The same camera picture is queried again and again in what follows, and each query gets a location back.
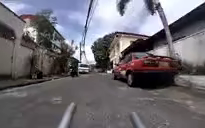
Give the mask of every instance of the palm tree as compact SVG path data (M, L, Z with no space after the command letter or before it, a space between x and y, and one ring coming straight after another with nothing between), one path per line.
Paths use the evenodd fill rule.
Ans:
M126 5L129 2L130 2L130 0L120 0L118 2L117 8L118 8L118 11L119 11L121 16L124 15ZM167 18L165 16L164 10L163 10L159 0L144 0L144 2L146 4L148 11L151 13L151 15L154 15L156 11L158 12L160 19L163 23L165 33L166 33L169 55L173 58L176 58L175 50L174 50L174 46L173 46L173 40L172 40L172 36L171 36L170 29L168 26Z

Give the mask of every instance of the utility pole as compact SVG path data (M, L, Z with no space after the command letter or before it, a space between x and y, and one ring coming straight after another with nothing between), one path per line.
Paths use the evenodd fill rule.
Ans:
M81 42L79 43L79 60L81 63L82 62L82 43Z

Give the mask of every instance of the road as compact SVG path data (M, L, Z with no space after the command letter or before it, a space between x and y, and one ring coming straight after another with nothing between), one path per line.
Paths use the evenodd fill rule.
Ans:
M77 104L71 128L132 128L131 112L148 128L205 128L204 91L129 88L106 74L0 92L0 128L57 128L71 102Z

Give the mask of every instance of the green tree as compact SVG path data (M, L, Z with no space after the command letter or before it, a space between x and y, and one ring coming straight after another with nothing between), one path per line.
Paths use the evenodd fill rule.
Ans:
M37 41L46 48L51 48L51 40L54 39L54 26L57 24L57 18L53 16L51 9L43 9L36 13L36 18L32 22L32 26L37 29Z
M109 68L109 47L113 39L114 33L107 34L103 38L97 39L91 47L96 65L103 70Z
M131 0L120 0L118 2L117 9L118 9L121 16L124 15L125 10L126 10L126 6L130 1ZM156 11L158 12L160 19L163 23L165 33L166 33L169 55L171 57L176 58L175 50L173 47L173 40L172 40L172 36L171 36L170 29L168 26L167 18L165 16L164 10L163 10L159 0L144 0L144 2L146 4L147 10L151 13L151 15L154 15Z
M77 47L74 49L73 44L70 46L65 42L61 43L61 54L57 58L61 73L67 73L69 71L70 58L75 54Z

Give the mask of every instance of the parked car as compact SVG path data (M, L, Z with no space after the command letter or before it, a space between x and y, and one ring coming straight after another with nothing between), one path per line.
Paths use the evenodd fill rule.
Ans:
M79 64L78 70L79 73L89 73L90 66L88 64Z
M137 80L145 76L165 74L173 78L178 73L178 62L167 56L149 53L130 53L113 70L113 79L123 78L129 86L135 86Z

